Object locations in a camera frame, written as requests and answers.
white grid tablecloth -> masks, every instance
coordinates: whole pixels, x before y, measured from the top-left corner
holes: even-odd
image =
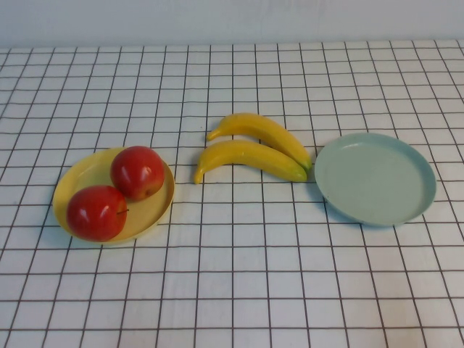
[[[463,46],[0,50],[0,346],[464,347]],[[285,125],[313,160],[344,134],[397,137],[432,164],[436,201],[378,229],[314,182],[235,165],[194,185],[232,112]],[[127,244],[71,239],[50,206],[59,177],[135,144],[175,173],[169,213]]]

white wall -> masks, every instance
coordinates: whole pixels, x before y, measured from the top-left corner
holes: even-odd
[[[463,0],[0,0],[0,47],[464,38]]]

apple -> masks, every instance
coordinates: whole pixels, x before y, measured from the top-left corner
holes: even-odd
[[[75,193],[66,208],[71,231],[89,241],[107,241],[119,234],[127,218],[124,196],[113,186],[95,185]]]
[[[110,168],[113,185],[128,199],[140,201],[156,194],[165,182],[161,157],[145,146],[131,146],[113,159]]]

yellow banana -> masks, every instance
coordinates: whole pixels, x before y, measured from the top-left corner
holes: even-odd
[[[306,171],[311,168],[311,157],[306,149],[284,127],[262,115],[248,112],[225,116],[219,126],[207,135],[211,141],[218,136],[253,136],[298,162]]]
[[[208,146],[200,155],[194,182],[221,165],[248,165],[288,181],[306,181],[305,170],[292,158],[268,146],[247,140],[220,141]]]

plastic plate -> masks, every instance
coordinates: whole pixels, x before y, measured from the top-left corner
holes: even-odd
[[[92,185],[112,185],[109,168],[112,160],[124,148],[96,152],[73,165],[63,175],[53,196],[53,212],[58,223],[75,237],[66,222],[66,207],[74,193]],[[99,244],[122,243],[141,236],[153,228],[169,210],[174,197],[175,181],[170,168],[164,163],[165,182],[153,196],[139,202],[128,203],[128,216],[124,229],[113,239]]]
[[[315,180],[342,214],[369,225],[400,225],[434,201],[436,179],[410,145],[381,134],[356,133],[326,145],[315,161]]]

